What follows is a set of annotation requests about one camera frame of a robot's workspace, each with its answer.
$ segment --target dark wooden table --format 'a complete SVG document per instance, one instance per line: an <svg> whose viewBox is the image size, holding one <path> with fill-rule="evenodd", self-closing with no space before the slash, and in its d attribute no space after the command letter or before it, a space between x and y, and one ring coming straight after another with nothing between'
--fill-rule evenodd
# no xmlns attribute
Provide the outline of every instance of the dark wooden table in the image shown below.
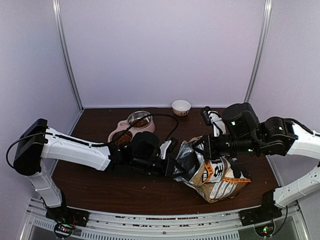
<svg viewBox="0 0 320 240"><path fill-rule="evenodd" d="M117 123L138 110L172 113L170 108L86 109L72 135L88 141L106 142ZM161 116L154 117L154 123L155 134L161 141L175 125L174 120ZM211 132L212 128L203 123L200 110L193 108L189 115L179 118L179 127L172 137L183 141ZM238 162L248 171L252 183L234 199L212 204L192 188L172 179L136 172L103 172L65 161L59 161L53 180L65 193L69 206L94 211L173 215L211 213L260 205L262 194L278 186L267 159L264 156L239 155Z"/></svg>

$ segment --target wall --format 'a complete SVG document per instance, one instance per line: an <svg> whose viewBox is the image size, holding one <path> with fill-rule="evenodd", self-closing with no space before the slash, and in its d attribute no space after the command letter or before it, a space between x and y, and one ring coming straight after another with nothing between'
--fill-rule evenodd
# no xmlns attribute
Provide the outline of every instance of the wall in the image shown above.
<svg viewBox="0 0 320 240"><path fill-rule="evenodd" d="M85 107L223 107L246 95L263 0L68 0L61 13Z"/></svg>
<svg viewBox="0 0 320 240"><path fill-rule="evenodd" d="M251 103L265 121L271 116L299 120L320 132L320 5L318 0L273 2L268 38ZM281 181L305 175L318 160L273 156ZM320 192L299 201L311 239L320 236Z"/></svg>
<svg viewBox="0 0 320 240"><path fill-rule="evenodd" d="M0 1L0 239L14 240L33 189L7 166L10 143L38 118L68 132L79 111L51 0Z"/></svg>

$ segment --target stainless steel bowl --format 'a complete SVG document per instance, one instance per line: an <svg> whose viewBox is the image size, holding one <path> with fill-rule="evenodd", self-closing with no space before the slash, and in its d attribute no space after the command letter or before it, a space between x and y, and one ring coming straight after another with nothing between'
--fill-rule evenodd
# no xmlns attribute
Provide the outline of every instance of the stainless steel bowl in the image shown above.
<svg viewBox="0 0 320 240"><path fill-rule="evenodd" d="M128 121L128 124L129 125L133 125L134 124L134 121L146 116L146 115L149 115L150 112L147 112L147 111L135 111L134 113L131 113L130 116L128 117L127 121ZM145 126L142 126L142 127L134 127L136 129L143 129L143 128L146 128L148 127L151 122L152 122L152 116L148 116L145 118L145 120L148 122L147 125Z"/></svg>

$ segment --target ventilation grille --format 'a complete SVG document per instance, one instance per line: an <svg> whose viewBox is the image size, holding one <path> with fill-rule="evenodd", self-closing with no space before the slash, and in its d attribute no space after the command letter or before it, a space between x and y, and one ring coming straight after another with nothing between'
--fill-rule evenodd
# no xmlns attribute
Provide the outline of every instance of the ventilation grille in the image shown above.
<svg viewBox="0 0 320 240"><path fill-rule="evenodd" d="M121 236L113 236L110 234L97 233L97 232L89 232L82 230L81 238L85 240L153 240L153 239L161 239L161 240L240 240L238 231L221 233L221 234L213 234L207 235L203 237L121 237Z"/></svg>
<svg viewBox="0 0 320 240"><path fill-rule="evenodd" d="M43 229L51 230L51 231L53 231L54 227L55 227L55 225L53 223L46 221L46 220L38 219L38 218L36 218L34 220L33 225L40 227L40 228L43 228Z"/></svg>

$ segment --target white bowl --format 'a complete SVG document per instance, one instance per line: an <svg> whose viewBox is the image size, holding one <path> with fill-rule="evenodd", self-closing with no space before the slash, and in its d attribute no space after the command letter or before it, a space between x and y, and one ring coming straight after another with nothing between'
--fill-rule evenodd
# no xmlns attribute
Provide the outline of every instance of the white bowl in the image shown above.
<svg viewBox="0 0 320 240"><path fill-rule="evenodd" d="M185 100L176 100L172 104L172 110L175 115L182 117L190 112L191 104Z"/></svg>

